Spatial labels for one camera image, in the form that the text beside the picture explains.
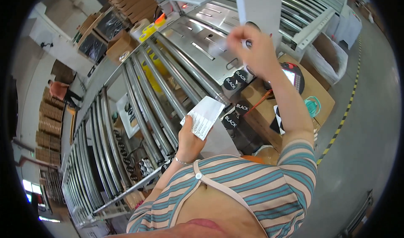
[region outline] bracelet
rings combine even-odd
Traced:
[[[177,162],[179,162],[180,164],[182,164],[182,165],[189,164],[189,163],[187,163],[187,162],[183,162],[183,161],[179,160],[176,156],[174,156],[174,159],[175,159]]]

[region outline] hand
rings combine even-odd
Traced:
[[[251,39],[252,48],[244,48],[241,44],[242,39]],[[270,81],[272,70],[281,68],[276,58],[272,37],[260,33],[254,27],[234,28],[227,36],[227,45],[251,68],[257,77],[265,81]]]
[[[189,115],[185,116],[185,124],[179,131],[178,138],[179,146],[176,157],[186,163],[191,163],[196,159],[208,139],[206,136],[205,140],[201,140],[194,135],[192,132],[192,117]]]

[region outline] orange shirt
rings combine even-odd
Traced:
[[[49,88],[49,92],[52,96],[57,97],[60,100],[65,98],[66,92],[69,86],[62,86],[61,82],[53,82]]]

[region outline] black pants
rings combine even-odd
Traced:
[[[65,98],[63,99],[63,101],[66,102],[71,108],[76,108],[77,105],[76,105],[76,103],[74,103],[72,98],[75,98],[78,101],[82,100],[77,94],[75,94],[71,90],[67,89],[66,95],[65,95]]]

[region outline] woman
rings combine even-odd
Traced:
[[[251,50],[242,47],[243,39],[253,40]],[[191,132],[187,116],[176,158],[122,236],[285,237],[301,225],[317,174],[307,108],[283,73],[270,36],[238,27],[227,42],[258,77],[271,82],[286,132],[277,165],[232,155],[195,161],[206,140]]]

